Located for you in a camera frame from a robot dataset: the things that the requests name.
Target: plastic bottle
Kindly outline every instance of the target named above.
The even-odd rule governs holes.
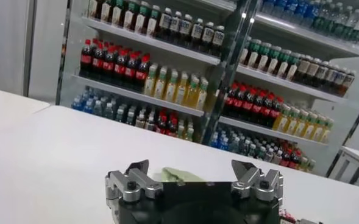
[[[152,6],[151,17],[147,25],[147,37],[156,37],[157,21],[160,19],[160,7],[157,5]]]
[[[168,101],[168,102],[173,102],[174,101],[174,94],[175,94],[175,90],[177,88],[177,79],[178,79],[178,72],[173,69],[171,71],[171,78],[167,84],[167,90],[164,94],[164,97],[163,99],[165,101]]]
[[[175,103],[182,105],[184,103],[184,98],[186,96],[187,91],[187,80],[188,75],[186,72],[182,72],[182,76],[180,78],[180,83],[176,89],[175,93]]]
[[[156,83],[156,72],[157,72],[158,64],[153,64],[149,67],[148,76],[145,80],[144,84],[144,94],[147,96],[153,96],[155,91],[155,83]]]
[[[167,74],[167,67],[163,66],[160,69],[159,78],[156,81],[156,87],[154,91],[154,97],[158,99],[163,98],[163,93],[166,87],[166,74]]]

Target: bottle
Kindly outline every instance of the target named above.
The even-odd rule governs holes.
[[[179,24],[182,19],[182,14],[179,11],[175,12],[172,17],[171,24],[169,25],[168,41],[177,44],[179,42]]]
[[[113,8],[112,24],[115,26],[124,26],[125,18],[125,3],[124,0],[116,0],[116,5]]]
[[[158,98],[158,99],[163,98],[163,93],[164,93],[165,86],[166,86],[166,74],[167,74],[167,67],[163,66],[160,69],[159,78],[156,81],[156,87],[155,87],[155,91],[154,91],[155,98]]]
[[[156,71],[157,71],[158,64],[153,64],[151,67],[149,67],[148,77],[145,80],[144,84],[144,94],[147,96],[153,96],[154,90],[155,90],[155,77],[156,77]]]
[[[342,36],[341,36],[342,39],[346,41],[350,40],[352,31],[358,21],[359,21],[359,9],[355,9],[354,12],[350,15],[349,19],[347,20],[347,23],[345,23],[344,25],[344,29],[342,31]]]
[[[221,55],[221,46],[224,41],[224,28],[224,26],[217,26],[211,41],[210,53],[217,57]]]
[[[297,108],[291,107],[290,110],[290,117],[288,119],[288,123],[285,125],[285,129],[283,129],[283,132],[288,135],[293,135],[294,130],[297,126],[297,117],[299,116],[300,110]]]
[[[305,128],[306,121],[308,119],[309,113],[305,110],[301,109],[299,113],[299,117],[297,120],[296,128],[293,130],[293,135],[300,137],[302,134],[302,131]]]
[[[352,6],[347,6],[346,9],[335,20],[332,35],[336,38],[342,38],[343,30],[346,28],[344,25],[348,22],[352,14]]]
[[[201,35],[202,30],[204,29],[202,23],[204,21],[200,18],[193,24],[193,28],[191,30],[190,39],[191,39],[191,48],[194,50],[199,50],[199,45],[201,44]]]
[[[158,27],[158,37],[163,40],[168,40],[169,37],[169,25],[171,24],[171,9],[165,8],[165,12],[162,13],[160,17],[159,27]]]
[[[265,70],[264,70],[268,74],[274,73],[275,67],[277,66],[277,63],[278,63],[278,57],[279,57],[281,50],[282,50],[282,48],[278,47],[278,46],[271,47],[271,50],[269,53],[269,60],[266,63]]]
[[[208,96],[208,81],[206,81],[206,79],[203,79],[201,81],[201,88],[198,94],[198,100],[197,100],[197,105],[196,105],[196,109],[197,110],[203,110],[204,109],[204,105],[205,105],[205,101],[206,101],[206,97]]]
[[[179,24],[179,44],[185,47],[190,47],[190,30],[191,30],[191,20],[193,17],[186,14],[185,18],[180,21]]]
[[[171,71],[171,78],[168,82],[167,90],[163,98],[165,101],[174,102],[174,96],[175,96],[174,94],[177,88],[177,79],[178,79],[178,72],[175,69],[173,69]]]
[[[147,32],[150,11],[150,5],[147,2],[142,1],[140,6],[140,13],[136,17],[135,33],[145,34]]]
[[[265,13],[265,14],[271,14],[274,5],[275,5],[276,0],[265,0],[263,1],[263,5],[261,8],[261,12]]]
[[[274,164],[280,164],[282,160],[282,151],[279,150],[273,157],[273,159],[271,160],[272,163]]]
[[[286,7],[287,0],[277,0],[274,4],[274,8],[271,11],[271,15],[277,18],[281,18],[283,10]]]
[[[274,131],[283,132],[288,123],[288,116],[290,114],[290,110],[291,108],[288,105],[282,104],[282,111],[272,126],[272,129]]]
[[[134,89],[136,91],[143,92],[148,75],[149,65],[149,54],[145,54],[141,59],[141,63],[136,71],[136,79],[134,84]]]
[[[306,122],[304,130],[302,131],[301,136],[300,136],[301,138],[310,139],[313,129],[315,128],[315,122],[316,122],[317,118],[318,118],[318,115],[316,115],[312,112],[309,112],[307,122]]]
[[[153,5],[152,6],[152,12],[151,12],[151,17],[148,20],[148,25],[147,25],[147,37],[156,37],[157,33],[156,33],[156,24],[157,21],[159,21],[160,19],[160,7],[157,5]]]

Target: red label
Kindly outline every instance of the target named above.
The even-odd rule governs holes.
[[[131,68],[126,68],[125,69],[125,75],[129,76],[129,77],[134,77],[136,74],[136,71],[134,69]]]
[[[247,101],[244,101],[243,103],[243,108],[246,109],[246,110],[251,110],[252,108],[252,103],[249,103]]]
[[[104,61],[101,59],[94,58],[93,60],[93,66],[97,68],[101,68],[104,64]]]
[[[108,62],[104,62],[104,69],[105,70],[109,70],[109,71],[112,71],[114,68],[114,64],[112,62],[108,63]]]
[[[136,72],[136,79],[138,80],[145,80],[145,78],[147,77],[147,72]]]
[[[125,73],[125,66],[122,65],[115,65],[114,71],[120,75],[123,75]]]
[[[89,55],[82,55],[82,58],[80,59],[82,63],[90,64],[91,63],[91,56]]]

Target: water bottle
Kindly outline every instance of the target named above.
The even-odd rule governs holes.
[[[102,105],[101,105],[101,101],[97,100],[95,101],[95,106],[93,109],[93,115],[97,115],[102,117]]]
[[[345,29],[345,24],[349,20],[352,14],[352,6],[347,6],[343,13],[340,14],[338,19],[335,21],[334,30],[332,35],[336,38],[342,38],[343,30]]]
[[[353,14],[351,14],[350,18],[347,20],[347,23],[345,23],[344,25],[344,30],[342,31],[342,36],[341,36],[342,39],[346,41],[350,40],[352,31],[358,21],[359,21],[359,9],[355,9]]]
[[[307,10],[308,3],[306,0],[299,0],[299,4],[296,8],[296,11],[294,11],[294,15],[292,16],[291,22],[300,24],[302,19],[304,18],[304,13]]]
[[[74,110],[79,110],[79,111],[83,110],[83,106],[78,97],[74,99],[74,102],[72,103],[71,108]]]
[[[93,101],[92,100],[87,101],[86,105],[83,108],[83,112],[86,112],[88,114],[93,113]]]
[[[286,7],[287,0],[277,0],[274,5],[274,8],[271,11],[271,15],[277,18],[281,18],[283,11]]]
[[[274,8],[274,5],[275,0],[264,0],[260,11],[270,15]]]
[[[288,0],[281,18],[286,21],[291,21],[298,4],[298,0]]]
[[[113,112],[113,104],[112,103],[106,104],[104,117],[106,117],[107,119],[110,119],[110,120],[114,120],[114,112]]]

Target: yellow drink bottle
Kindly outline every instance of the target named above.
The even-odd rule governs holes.
[[[306,112],[305,110],[303,110],[303,109],[300,110],[297,125],[296,125],[296,128],[293,131],[294,136],[298,136],[298,137],[301,136],[301,133],[304,130],[305,122],[307,121],[308,115],[309,115],[309,113]]]
[[[291,107],[289,107],[286,104],[282,105],[282,111],[281,114],[277,117],[277,119],[274,122],[274,125],[272,126],[272,129],[274,131],[283,131],[286,124],[288,123],[288,116],[290,113]]]

